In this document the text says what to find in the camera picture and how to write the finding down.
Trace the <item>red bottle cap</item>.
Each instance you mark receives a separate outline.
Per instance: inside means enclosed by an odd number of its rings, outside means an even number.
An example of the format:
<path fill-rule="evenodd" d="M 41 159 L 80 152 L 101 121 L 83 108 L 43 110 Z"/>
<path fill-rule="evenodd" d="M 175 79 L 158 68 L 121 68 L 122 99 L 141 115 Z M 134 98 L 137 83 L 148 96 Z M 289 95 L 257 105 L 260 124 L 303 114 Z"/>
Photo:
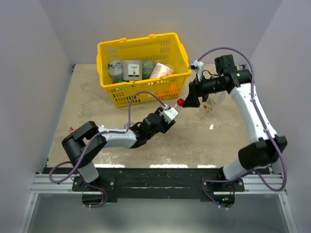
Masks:
<path fill-rule="evenodd" d="M 182 107 L 184 104 L 184 100 L 182 98 L 178 99 L 176 102 L 176 106 Z"/>

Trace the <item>red label water bottle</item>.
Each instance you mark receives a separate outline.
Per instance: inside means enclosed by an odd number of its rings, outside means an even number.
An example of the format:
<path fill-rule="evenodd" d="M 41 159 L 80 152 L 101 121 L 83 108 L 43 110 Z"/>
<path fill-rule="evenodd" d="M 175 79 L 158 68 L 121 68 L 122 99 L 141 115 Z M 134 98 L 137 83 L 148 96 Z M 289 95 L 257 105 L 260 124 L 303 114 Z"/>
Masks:
<path fill-rule="evenodd" d="M 183 107 L 176 106 L 176 104 L 173 108 L 177 111 L 177 114 L 180 114 L 181 110 L 183 109 Z"/>

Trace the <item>large clear square bottle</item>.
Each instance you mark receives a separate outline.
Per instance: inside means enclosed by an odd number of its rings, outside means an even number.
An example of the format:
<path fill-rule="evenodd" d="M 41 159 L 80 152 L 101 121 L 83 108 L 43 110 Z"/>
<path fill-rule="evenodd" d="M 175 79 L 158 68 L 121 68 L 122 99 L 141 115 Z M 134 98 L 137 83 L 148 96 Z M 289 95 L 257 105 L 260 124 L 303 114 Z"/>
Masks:
<path fill-rule="evenodd" d="M 226 97 L 226 92 L 218 92 L 213 93 L 208 96 L 208 99 L 206 102 L 203 102 L 203 110 L 206 114 L 212 115 L 218 110 L 221 103 L 224 101 Z"/>

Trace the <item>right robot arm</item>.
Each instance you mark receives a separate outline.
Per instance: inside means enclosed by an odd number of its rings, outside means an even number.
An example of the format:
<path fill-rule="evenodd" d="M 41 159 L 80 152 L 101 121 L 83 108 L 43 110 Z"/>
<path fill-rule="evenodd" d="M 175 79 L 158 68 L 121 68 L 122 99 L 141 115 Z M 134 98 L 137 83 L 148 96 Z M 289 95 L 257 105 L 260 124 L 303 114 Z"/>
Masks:
<path fill-rule="evenodd" d="M 227 191 L 234 184 L 234 178 L 250 170 L 273 164 L 280 160 L 280 153 L 287 146 L 287 139 L 279 136 L 270 125 L 252 84 L 252 74 L 248 69 L 239 70 L 232 55 L 215 59 L 217 75 L 205 78 L 204 64 L 194 61 L 190 69 L 196 72 L 189 83 L 189 94 L 183 103 L 184 108 L 198 108 L 200 98 L 206 102 L 209 95 L 227 92 L 238 106 L 248 130 L 250 143 L 239 150 L 238 158 L 223 167 L 223 175 L 216 179 L 219 189 Z"/>

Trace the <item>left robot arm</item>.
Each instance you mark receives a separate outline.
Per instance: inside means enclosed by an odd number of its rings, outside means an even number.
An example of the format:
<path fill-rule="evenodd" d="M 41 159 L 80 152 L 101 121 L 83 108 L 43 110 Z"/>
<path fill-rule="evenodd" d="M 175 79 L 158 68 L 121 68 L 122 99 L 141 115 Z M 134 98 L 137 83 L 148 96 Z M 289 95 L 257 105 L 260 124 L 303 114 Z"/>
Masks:
<path fill-rule="evenodd" d="M 174 107 L 159 107 L 142 122 L 127 129 L 106 129 L 88 121 L 65 137 L 62 146 L 71 164 L 77 168 L 89 190 L 100 187 L 101 179 L 93 159 L 103 148 L 139 148 L 157 133 L 166 133 L 174 124 L 179 112 Z"/>

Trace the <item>blue label water bottle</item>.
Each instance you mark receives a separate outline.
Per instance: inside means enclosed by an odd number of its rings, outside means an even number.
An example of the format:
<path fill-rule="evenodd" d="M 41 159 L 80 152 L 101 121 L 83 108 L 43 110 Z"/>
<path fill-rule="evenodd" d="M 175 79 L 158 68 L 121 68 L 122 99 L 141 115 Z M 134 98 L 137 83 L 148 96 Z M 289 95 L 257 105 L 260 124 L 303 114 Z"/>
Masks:
<path fill-rule="evenodd" d="M 134 125 L 133 122 L 127 122 L 124 124 L 124 128 L 127 129 L 127 128 L 132 127 L 133 125 Z"/>

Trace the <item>orange item in basket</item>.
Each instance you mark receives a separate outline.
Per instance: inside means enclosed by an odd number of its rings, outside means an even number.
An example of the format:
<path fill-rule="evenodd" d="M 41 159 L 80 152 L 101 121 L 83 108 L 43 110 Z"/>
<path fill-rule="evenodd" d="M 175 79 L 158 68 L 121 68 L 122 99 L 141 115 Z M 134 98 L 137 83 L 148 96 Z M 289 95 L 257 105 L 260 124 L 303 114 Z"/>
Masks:
<path fill-rule="evenodd" d="M 161 90 L 155 93 L 160 99 L 171 99 L 179 95 L 179 86 L 172 84 L 167 90 Z"/>

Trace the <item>pink printed package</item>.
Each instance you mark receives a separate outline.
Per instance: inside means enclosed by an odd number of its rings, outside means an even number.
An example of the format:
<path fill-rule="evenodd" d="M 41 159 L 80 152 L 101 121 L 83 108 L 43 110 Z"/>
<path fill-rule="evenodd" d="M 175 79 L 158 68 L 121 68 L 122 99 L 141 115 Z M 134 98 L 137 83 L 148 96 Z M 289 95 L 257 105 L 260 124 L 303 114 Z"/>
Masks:
<path fill-rule="evenodd" d="M 166 77 L 169 75 L 172 75 L 174 73 L 174 70 L 162 63 L 156 63 L 154 70 L 152 71 L 150 75 L 150 79 L 155 79 L 155 78 L 161 78 L 161 77 Z"/>

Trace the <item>green round vegetable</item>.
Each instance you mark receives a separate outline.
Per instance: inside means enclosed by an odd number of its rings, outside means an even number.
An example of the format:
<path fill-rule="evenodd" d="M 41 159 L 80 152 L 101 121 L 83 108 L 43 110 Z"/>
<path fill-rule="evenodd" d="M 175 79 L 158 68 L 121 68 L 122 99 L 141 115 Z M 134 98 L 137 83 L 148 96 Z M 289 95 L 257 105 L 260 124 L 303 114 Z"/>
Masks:
<path fill-rule="evenodd" d="M 153 60 L 143 60 L 142 61 L 142 79 L 146 80 L 149 79 L 156 63 Z"/>

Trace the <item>yellow plastic basket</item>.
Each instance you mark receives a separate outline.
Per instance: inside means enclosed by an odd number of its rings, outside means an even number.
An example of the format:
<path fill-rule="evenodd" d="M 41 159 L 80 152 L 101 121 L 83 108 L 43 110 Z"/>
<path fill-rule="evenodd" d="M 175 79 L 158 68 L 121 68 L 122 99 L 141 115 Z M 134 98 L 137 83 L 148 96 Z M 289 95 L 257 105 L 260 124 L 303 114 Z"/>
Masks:
<path fill-rule="evenodd" d="M 97 45 L 100 85 L 116 107 L 172 99 L 190 76 L 188 55 L 176 33 L 121 38 Z"/>

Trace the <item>grey box with label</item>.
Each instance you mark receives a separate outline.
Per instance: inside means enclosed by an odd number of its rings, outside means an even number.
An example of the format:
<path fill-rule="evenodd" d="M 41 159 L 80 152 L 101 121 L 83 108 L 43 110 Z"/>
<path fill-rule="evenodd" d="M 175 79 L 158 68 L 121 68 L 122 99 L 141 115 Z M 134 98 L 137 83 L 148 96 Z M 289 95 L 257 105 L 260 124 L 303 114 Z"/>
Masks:
<path fill-rule="evenodd" d="M 142 80 L 142 61 L 123 60 L 122 71 L 124 81 L 140 81 Z"/>

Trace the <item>grey crumpled can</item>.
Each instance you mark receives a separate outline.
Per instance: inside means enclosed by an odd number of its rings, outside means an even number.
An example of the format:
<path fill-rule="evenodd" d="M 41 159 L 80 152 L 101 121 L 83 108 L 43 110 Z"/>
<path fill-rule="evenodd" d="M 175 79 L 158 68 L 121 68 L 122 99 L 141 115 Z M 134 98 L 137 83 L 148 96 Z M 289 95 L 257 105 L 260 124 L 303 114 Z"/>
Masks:
<path fill-rule="evenodd" d="M 119 80 L 123 79 L 123 68 L 121 60 L 115 60 L 108 63 L 107 68 L 112 83 L 117 83 Z"/>

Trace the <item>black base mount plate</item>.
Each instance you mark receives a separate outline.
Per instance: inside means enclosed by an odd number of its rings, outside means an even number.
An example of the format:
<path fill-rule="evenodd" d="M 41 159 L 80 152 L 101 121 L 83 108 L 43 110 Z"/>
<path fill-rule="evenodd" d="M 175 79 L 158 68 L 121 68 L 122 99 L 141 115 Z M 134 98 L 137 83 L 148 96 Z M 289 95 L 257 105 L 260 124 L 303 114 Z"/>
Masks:
<path fill-rule="evenodd" d="M 98 168 L 109 202 L 118 199 L 195 199 L 233 202 L 242 179 L 226 182 L 219 168 Z"/>

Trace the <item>aluminium frame rail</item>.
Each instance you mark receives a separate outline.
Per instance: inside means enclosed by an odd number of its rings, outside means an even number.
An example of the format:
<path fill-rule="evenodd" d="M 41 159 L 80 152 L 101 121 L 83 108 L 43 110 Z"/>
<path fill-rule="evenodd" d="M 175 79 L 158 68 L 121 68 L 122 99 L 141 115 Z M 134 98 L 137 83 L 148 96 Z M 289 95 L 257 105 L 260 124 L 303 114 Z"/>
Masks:
<path fill-rule="evenodd" d="M 107 127 L 121 127 L 128 110 L 117 108 L 95 85 L 95 67 L 78 65 L 73 73 L 54 140 L 49 167 L 66 160 L 61 147 L 65 128 L 90 118 Z M 211 171 L 234 161 L 248 142 L 242 117 L 231 97 L 212 117 L 201 108 L 185 108 L 177 124 L 139 149 L 100 151 L 97 168 L 129 171 L 132 168 L 179 168 Z M 23 227 L 28 233 L 295 233 L 297 227 L 285 192 L 273 193 L 258 177 L 246 179 L 245 193 L 236 204 L 221 210 L 211 202 L 181 199 L 125 199 L 89 209 L 73 181 L 53 184 L 36 175 L 31 188 L 33 212 Z"/>

